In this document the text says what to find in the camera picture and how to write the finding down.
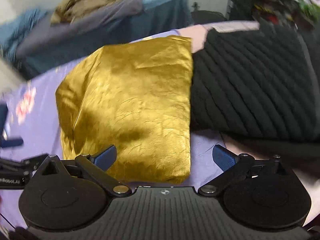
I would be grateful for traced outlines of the black quilted jacket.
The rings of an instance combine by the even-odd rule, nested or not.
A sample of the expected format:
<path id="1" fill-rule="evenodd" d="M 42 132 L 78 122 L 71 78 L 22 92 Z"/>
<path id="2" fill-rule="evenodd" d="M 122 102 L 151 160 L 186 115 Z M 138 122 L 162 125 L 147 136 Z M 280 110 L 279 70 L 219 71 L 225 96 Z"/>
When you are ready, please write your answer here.
<path id="1" fill-rule="evenodd" d="M 302 35 L 278 25 L 211 29 L 193 63 L 193 127 L 319 175 L 318 66 Z"/>

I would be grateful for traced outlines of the light blue duvet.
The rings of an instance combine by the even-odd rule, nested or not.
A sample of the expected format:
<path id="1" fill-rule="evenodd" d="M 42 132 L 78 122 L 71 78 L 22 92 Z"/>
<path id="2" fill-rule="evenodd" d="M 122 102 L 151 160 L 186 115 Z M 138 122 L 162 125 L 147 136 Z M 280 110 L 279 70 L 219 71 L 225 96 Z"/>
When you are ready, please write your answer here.
<path id="1" fill-rule="evenodd" d="M 48 14 L 43 9 L 30 9 L 11 22 L 1 25 L 1 56 L 15 61 L 16 50 L 35 25 Z"/>

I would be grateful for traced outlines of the gold satin jacket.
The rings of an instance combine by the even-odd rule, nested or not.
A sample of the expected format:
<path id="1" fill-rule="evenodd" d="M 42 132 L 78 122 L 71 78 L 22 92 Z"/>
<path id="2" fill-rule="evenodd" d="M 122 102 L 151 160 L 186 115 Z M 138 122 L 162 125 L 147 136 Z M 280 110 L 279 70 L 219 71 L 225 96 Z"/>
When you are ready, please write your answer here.
<path id="1" fill-rule="evenodd" d="M 55 97 L 63 157 L 109 145 L 121 182 L 179 184 L 190 174 L 191 39 L 170 35 L 103 46 L 78 63 Z"/>

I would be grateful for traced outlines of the navy blue folded garment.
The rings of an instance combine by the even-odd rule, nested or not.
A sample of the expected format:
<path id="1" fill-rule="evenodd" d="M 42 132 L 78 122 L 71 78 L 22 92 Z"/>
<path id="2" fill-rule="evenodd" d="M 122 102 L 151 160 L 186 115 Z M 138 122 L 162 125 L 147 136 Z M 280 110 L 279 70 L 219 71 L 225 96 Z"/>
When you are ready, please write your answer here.
<path id="1" fill-rule="evenodd" d="M 8 107 L 6 103 L 0 104 L 0 133 L 2 134 L 7 120 Z"/>

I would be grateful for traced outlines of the blue covered bed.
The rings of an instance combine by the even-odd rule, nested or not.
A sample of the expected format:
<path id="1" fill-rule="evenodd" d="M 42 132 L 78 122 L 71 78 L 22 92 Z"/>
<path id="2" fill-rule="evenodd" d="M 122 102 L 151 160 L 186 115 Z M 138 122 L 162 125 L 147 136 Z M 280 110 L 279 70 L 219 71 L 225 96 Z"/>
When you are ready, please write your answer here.
<path id="1" fill-rule="evenodd" d="M 53 9 L 35 7 L 49 11 Z M 58 44 L 48 45 L 10 62 L 1 56 L 11 69 L 25 80 L 30 80 L 55 67 L 87 56 L 108 44 L 128 43 L 140 38 L 180 29 L 191 23 L 187 0 L 143 0 L 139 14 L 114 20 L 85 34 L 68 38 Z"/>

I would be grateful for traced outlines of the grey blanket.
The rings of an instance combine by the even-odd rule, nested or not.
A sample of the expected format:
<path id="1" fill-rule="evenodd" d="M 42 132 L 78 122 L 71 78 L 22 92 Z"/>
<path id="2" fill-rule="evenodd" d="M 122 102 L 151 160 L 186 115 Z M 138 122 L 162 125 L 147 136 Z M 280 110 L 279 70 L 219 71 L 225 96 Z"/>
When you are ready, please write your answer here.
<path id="1" fill-rule="evenodd" d="M 22 59 L 45 46 L 58 44 L 68 38 L 85 34 L 114 20 L 133 16 L 142 11 L 143 0 L 122 0 L 102 7 L 72 23 L 52 24 L 51 16 L 44 16 L 18 45 L 16 58 Z"/>

